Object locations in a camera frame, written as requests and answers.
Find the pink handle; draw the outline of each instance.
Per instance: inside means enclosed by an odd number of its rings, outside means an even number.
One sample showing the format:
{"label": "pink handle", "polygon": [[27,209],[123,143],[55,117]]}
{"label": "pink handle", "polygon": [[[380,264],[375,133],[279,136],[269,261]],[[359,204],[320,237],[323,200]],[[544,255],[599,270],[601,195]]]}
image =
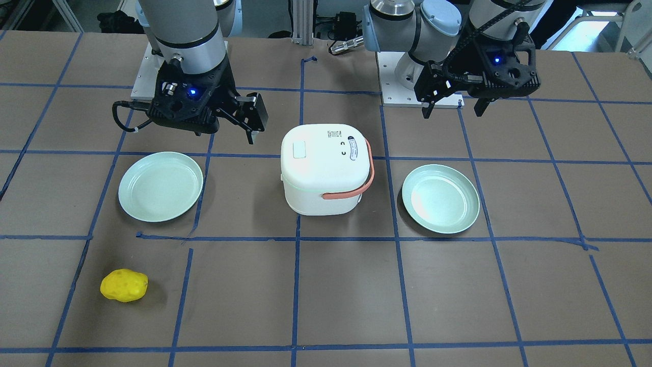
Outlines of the pink handle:
{"label": "pink handle", "polygon": [[374,170],[374,157],[371,155],[371,145],[369,145],[369,141],[367,139],[365,139],[364,141],[367,143],[367,150],[369,151],[369,165],[371,170],[371,175],[369,176],[369,180],[364,185],[358,187],[353,191],[346,191],[345,193],[323,194],[321,196],[323,199],[325,200],[349,199],[361,195],[369,188],[369,186],[371,186],[371,183],[374,181],[374,176],[376,175],[376,171]]}

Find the plate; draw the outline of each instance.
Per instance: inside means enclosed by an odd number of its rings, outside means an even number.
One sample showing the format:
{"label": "plate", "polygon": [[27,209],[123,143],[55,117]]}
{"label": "plate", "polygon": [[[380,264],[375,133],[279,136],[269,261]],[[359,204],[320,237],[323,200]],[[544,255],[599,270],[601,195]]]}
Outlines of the plate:
{"label": "plate", "polygon": [[187,155],[160,152],[134,163],[123,176],[118,200],[127,214],[163,222],[190,209],[203,187],[201,168]]}
{"label": "plate", "polygon": [[403,203],[420,225],[452,234],[468,229],[480,214],[480,197],[459,171],[443,165],[416,168],[403,182]]}

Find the yellow object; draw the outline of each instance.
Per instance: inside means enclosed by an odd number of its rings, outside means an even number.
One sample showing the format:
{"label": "yellow object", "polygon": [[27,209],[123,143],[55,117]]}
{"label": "yellow object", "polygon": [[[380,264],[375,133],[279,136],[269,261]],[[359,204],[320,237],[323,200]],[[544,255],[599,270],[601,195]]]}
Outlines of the yellow object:
{"label": "yellow object", "polygon": [[147,276],[129,269],[118,269],[107,275],[100,292],[110,300],[131,302],[143,298],[147,291]]}

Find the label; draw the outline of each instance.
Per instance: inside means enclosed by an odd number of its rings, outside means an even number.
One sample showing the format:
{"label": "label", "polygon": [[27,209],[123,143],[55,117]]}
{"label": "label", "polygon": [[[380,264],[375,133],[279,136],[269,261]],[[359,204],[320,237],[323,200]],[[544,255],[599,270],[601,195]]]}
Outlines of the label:
{"label": "label", "polygon": [[354,161],[358,159],[358,143],[352,136],[349,136],[349,145],[351,146],[351,155],[349,155],[349,158]]}

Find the cooler box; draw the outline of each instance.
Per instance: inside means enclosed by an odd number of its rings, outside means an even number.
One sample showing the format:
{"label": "cooler box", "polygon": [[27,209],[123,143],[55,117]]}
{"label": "cooler box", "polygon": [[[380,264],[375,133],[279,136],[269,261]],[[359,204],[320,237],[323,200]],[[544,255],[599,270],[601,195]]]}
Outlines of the cooler box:
{"label": "cooler box", "polygon": [[374,180],[371,147],[349,125],[297,126],[281,143],[281,180],[286,201],[301,215],[350,212]]}

